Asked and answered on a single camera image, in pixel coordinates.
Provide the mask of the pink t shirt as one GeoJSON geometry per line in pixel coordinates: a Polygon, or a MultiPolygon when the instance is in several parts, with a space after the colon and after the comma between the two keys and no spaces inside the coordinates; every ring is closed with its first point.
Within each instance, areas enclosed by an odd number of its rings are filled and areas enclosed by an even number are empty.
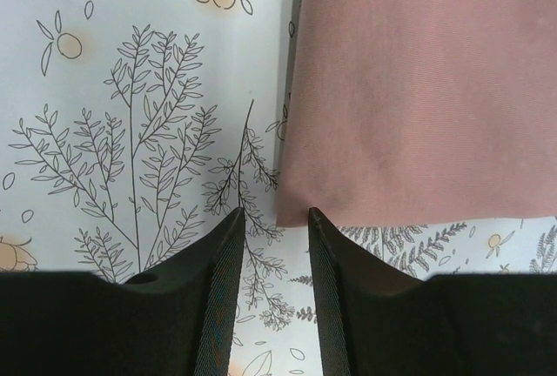
{"type": "Polygon", "coordinates": [[[556,0],[302,0],[277,222],[556,213],[556,0]]]}

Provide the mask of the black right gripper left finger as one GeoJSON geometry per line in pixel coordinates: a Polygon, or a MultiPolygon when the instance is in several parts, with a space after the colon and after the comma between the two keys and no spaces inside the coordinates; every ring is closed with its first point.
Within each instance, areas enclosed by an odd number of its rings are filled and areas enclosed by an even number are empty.
{"type": "Polygon", "coordinates": [[[3,273],[2,374],[226,374],[244,242],[238,208],[121,285],[89,272],[3,273]]]}

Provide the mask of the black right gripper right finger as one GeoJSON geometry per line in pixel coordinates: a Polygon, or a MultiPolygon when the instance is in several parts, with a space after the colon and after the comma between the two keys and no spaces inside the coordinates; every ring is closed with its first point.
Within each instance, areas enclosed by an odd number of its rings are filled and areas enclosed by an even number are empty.
{"type": "Polygon", "coordinates": [[[411,277],[308,216],[326,375],[553,375],[551,274],[411,277]]]}

